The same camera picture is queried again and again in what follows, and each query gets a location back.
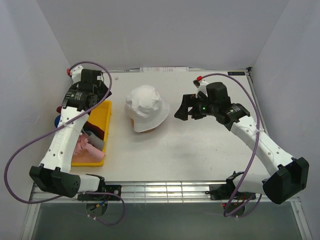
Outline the white bucket hat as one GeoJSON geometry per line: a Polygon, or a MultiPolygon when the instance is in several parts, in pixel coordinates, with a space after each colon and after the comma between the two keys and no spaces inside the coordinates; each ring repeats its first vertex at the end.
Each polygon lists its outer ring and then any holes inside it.
{"type": "Polygon", "coordinates": [[[134,131],[143,132],[161,125],[170,113],[170,104],[151,85],[134,88],[125,99],[124,111],[134,120],[134,131]]]}

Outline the dark red bucket hat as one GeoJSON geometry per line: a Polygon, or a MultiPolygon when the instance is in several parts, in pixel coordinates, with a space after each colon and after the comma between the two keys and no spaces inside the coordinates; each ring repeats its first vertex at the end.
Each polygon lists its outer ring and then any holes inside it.
{"type": "MultiPolygon", "coordinates": [[[[56,111],[59,113],[61,113],[61,110],[62,110],[62,107],[59,106],[56,108],[56,111]]],[[[105,136],[105,132],[99,128],[98,126],[90,123],[90,122],[86,122],[83,126],[83,130],[86,132],[86,131],[90,131],[90,132],[93,132],[97,137],[99,137],[101,140],[104,139],[104,136],[105,136]]]]}

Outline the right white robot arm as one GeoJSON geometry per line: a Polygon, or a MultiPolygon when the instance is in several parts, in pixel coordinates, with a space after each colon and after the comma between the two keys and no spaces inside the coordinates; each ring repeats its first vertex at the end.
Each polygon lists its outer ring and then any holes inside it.
{"type": "Polygon", "coordinates": [[[242,182],[241,172],[234,173],[226,180],[226,185],[217,192],[226,193],[237,199],[244,192],[266,195],[273,203],[282,204],[287,199],[304,190],[307,186],[309,163],[303,158],[295,158],[281,149],[258,126],[250,112],[240,103],[232,103],[227,87],[222,82],[207,83],[194,80],[197,92],[185,94],[175,113],[182,121],[214,116],[216,121],[241,139],[253,152],[269,177],[252,177],[242,182]]]}

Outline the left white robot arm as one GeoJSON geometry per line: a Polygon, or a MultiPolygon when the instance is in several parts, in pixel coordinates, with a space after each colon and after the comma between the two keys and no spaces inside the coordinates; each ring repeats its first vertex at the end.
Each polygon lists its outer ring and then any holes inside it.
{"type": "Polygon", "coordinates": [[[79,81],[66,92],[61,104],[57,131],[39,166],[32,166],[29,175],[43,191],[72,198],[88,192],[95,200],[106,195],[103,178],[97,175],[71,174],[72,157],[76,149],[86,147],[81,133],[91,111],[104,101],[110,90],[99,70],[81,69],[79,81]]]}

